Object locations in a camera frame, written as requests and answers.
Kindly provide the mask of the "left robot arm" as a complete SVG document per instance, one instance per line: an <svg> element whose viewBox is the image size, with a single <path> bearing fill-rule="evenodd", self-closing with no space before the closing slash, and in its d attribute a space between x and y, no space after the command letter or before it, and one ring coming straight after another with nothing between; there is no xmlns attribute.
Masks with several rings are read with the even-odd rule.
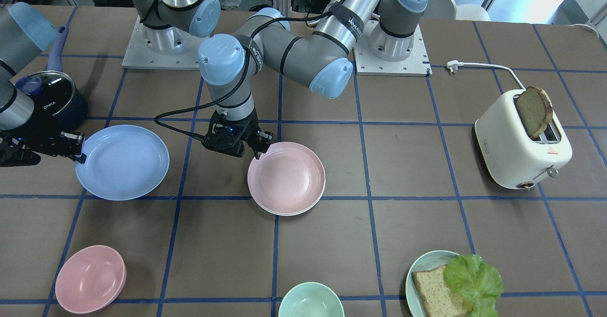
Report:
<svg viewBox="0 0 607 317"><path fill-rule="evenodd" d="M411 54L414 32L429 0L336 0L315 17L310 38L290 30L290 18L262 9L234 34L204 39L197 51L200 73L208 85L215 112L204 135L204 148L234 157L248 145L254 155L266 153L273 141L264 132L252 95L252 77L264 66L329 99L338 97L353 72L348 60L356 46L400 65Z"/></svg>

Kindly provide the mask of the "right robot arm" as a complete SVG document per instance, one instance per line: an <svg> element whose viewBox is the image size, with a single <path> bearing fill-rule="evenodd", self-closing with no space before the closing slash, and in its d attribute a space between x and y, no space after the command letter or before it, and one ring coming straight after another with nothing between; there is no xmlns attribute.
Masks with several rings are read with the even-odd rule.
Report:
<svg viewBox="0 0 607 317"><path fill-rule="evenodd" d="M35 165L42 154L87 158L85 135L76 130L88 104L62 65L68 33L25 2L1 10L2 167Z"/></svg>

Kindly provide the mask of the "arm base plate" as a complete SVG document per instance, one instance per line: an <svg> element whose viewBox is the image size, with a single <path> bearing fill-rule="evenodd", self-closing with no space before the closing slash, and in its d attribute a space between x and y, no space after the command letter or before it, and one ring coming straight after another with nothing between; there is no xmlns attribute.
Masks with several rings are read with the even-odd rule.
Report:
<svg viewBox="0 0 607 317"><path fill-rule="evenodd" d="M379 21L369 20L363 36L355 44L356 73L373 76L432 75L421 28L416 26L414 34L405 38L388 36Z"/></svg>
<svg viewBox="0 0 607 317"><path fill-rule="evenodd" d="M122 66L126 69L198 71L197 49L202 41L175 27L148 28L138 17Z"/></svg>

